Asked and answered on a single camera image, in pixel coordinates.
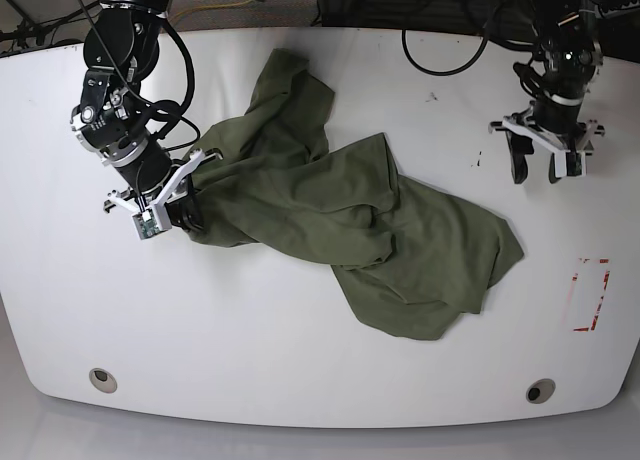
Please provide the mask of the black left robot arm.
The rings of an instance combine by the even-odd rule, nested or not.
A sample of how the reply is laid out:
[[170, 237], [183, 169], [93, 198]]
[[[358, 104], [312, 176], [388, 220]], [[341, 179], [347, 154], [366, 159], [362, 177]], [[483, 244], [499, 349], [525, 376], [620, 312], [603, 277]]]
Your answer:
[[527, 63], [513, 70], [531, 100], [526, 110], [490, 124], [506, 135], [511, 175], [528, 176], [526, 157], [550, 153], [549, 181], [584, 177], [593, 139], [605, 134], [596, 120], [578, 120], [585, 95], [603, 65], [596, 22], [635, 12], [639, 0], [529, 0], [536, 39]]

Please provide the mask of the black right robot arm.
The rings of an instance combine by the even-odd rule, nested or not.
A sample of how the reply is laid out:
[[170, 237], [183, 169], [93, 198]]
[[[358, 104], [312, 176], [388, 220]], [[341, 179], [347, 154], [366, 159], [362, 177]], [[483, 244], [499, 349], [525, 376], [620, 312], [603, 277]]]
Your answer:
[[[83, 55], [87, 71], [71, 129], [80, 144], [100, 157], [127, 183], [113, 191], [105, 211], [130, 211], [138, 235], [150, 239], [173, 227], [199, 231], [203, 219], [192, 172], [202, 152], [174, 159], [161, 141], [185, 116], [195, 94], [195, 69], [183, 40], [170, 25], [172, 0], [100, 0], [101, 12], [90, 23]], [[169, 34], [185, 63], [186, 93], [181, 102], [142, 97], [141, 84], [156, 67], [158, 37]]]

